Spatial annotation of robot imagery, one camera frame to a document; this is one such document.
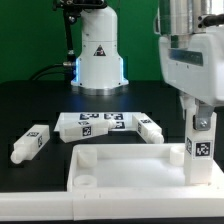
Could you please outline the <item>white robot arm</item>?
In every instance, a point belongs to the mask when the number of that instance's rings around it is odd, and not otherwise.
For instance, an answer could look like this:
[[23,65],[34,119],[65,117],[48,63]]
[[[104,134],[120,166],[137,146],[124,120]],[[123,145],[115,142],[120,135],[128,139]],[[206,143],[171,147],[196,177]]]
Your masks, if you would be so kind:
[[[114,10],[92,5],[81,18],[72,85],[93,95],[127,85]],[[195,99],[193,127],[209,130],[213,110],[224,105],[224,0],[158,0],[154,32],[164,81]]]

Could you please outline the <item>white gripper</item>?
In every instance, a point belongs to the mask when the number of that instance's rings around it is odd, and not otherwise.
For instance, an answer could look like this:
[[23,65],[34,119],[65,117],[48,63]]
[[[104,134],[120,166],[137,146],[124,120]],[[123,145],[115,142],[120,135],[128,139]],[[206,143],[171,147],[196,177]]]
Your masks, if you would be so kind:
[[169,39],[161,37],[159,53],[164,81],[189,94],[180,96],[183,119],[196,105],[194,129],[208,131],[213,106],[224,105],[224,27],[192,35],[187,49],[171,48]]

